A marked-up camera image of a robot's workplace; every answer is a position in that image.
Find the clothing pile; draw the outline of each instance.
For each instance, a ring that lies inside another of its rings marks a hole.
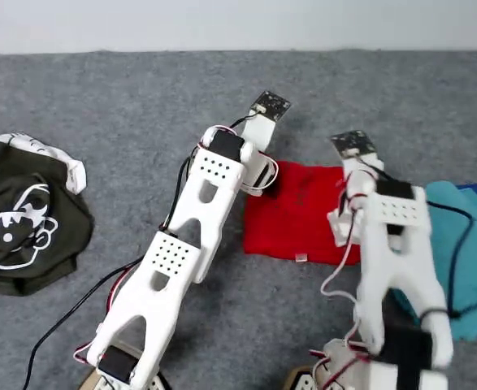
[[[93,219],[82,162],[24,134],[0,136],[0,293],[25,296],[76,269]]]

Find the red t-shirt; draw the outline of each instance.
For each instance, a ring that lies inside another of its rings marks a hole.
[[[288,260],[303,254],[309,262],[338,264],[346,247],[334,244],[327,213],[338,207],[343,168],[278,164],[272,188],[247,197],[244,251]],[[353,245],[347,264],[359,260],[359,246]]]

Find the white wire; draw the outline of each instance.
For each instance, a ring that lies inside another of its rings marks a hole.
[[[265,156],[265,158],[268,159],[272,163],[272,165],[274,165],[275,171],[274,171],[274,175],[272,176],[271,180],[267,184],[262,185],[260,187],[254,187],[253,185],[248,185],[246,183],[243,183],[241,185],[242,187],[244,187],[246,189],[261,190],[261,189],[267,189],[268,187],[271,187],[271,185],[275,182],[276,178],[278,177],[278,173],[280,172],[280,166],[278,165],[276,160],[274,160],[271,156],[267,156],[266,154],[264,154],[263,156]]]
[[[321,284],[320,292],[325,297],[343,297],[353,302],[353,307],[356,310],[358,307],[358,300],[350,293],[343,290],[334,290],[334,291],[327,291],[327,286],[339,275],[341,270],[345,267],[346,261],[349,258],[350,250],[352,249],[352,240],[353,240],[353,226],[355,224],[355,216],[356,213],[352,214],[352,223],[350,225],[350,232],[349,232],[349,242],[346,245],[345,253],[343,254],[343,258],[341,259],[337,268],[323,281]],[[345,345],[348,346],[350,338],[355,334],[359,327],[359,316],[355,316],[356,320],[350,330],[346,333],[344,337]]]
[[[130,275],[130,270],[132,268],[130,268],[126,274],[119,280],[119,282],[117,282],[117,284],[115,285],[114,287],[114,291],[113,293],[111,294],[110,296],[110,302],[108,304],[108,308],[111,309],[111,306],[113,305],[114,303],[114,299],[115,299],[115,295],[117,295],[117,290],[119,289],[119,287],[121,286],[121,284],[124,282],[124,280],[128,277],[128,275]]]
[[[211,127],[212,127],[212,128],[221,128],[221,129],[225,130],[226,132],[231,132],[231,133],[233,133],[235,136],[238,135],[234,129],[230,128],[229,126],[224,126],[223,124],[215,124],[215,125],[213,125],[213,126],[211,126]]]
[[[319,366],[322,364],[330,362],[330,358],[328,356],[322,357],[318,360],[316,364],[312,367],[312,380],[314,381],[314,385],[318,388],[318,380],[316,379],[316,371],[318,370]]]
[[[82,363],[82,364],[85,364],[85,361],[84,360],[81,360],[77,357],[77,355],[81,352],[83,352],[84,350],[90,348],[90,345],[92,345],[92,341],[90,341],[87,345],[85,345],[84,347],[81,347],[81,348],[78,348],[74,351],[74,353],[72,354],[72,357],[74,358],[74,360],[76,362],[79,362],[79,363]]]

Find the teal cloth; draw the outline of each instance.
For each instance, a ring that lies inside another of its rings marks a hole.
[[[426,187],[428,201],[464,210],[475,219],[466,241],[458,254],[454,276],[453,308],[463,310],[477,303],[477,194],[471,189],[459,190],[448,181],[438,181]],[[448,210],[429,207],[432,234],[431,247],[435,262],[436,276],[448,294],[449,268],[451,257],[458,239],[469,223],[468,219]],[[404,294],[395,291],[397,301],[415,316]],[[474,340],[477,337],[477,309],[451,319],[451,329],[455,340]]]

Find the robotic arm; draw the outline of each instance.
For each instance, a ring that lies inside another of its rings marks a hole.
[[[334,136],[332,143],[343,158],[346,188],[343,206],[328,219],[338,246],[346,244],[349,235],[361,244],[362,277],[353,315],[372,357],[332,378],[356,357],[342,340],[333,340],[324,348],[330,362],[317,381],[333,389],[447,389],[445,375],[434,369],[451,362],[453,342],[433,266],[426,193],[385,174],[364,132]],[[423,320],[422,329],[384,323],[382,301],[390,288],[407,296]]]
[[[289,107],[283,98],[265,92],[243,118],[242,136],[224,126],[207,129],[167,226],[155,234],[89,348],[88,363],[114,388],[142,390],[160,381],[158,366],[175,330],[182,299],[191,283],[206,277],[238,191],[259,196],[275,178],[276,164],[260,151],[268,146],[275,123]],[[210,186],[216,187],[215,195],[205,202],[202,194]],[[191,219],[200,221],[200,248],[178,237]],[[142,351],[118,339],[139,317],[145,319]]]

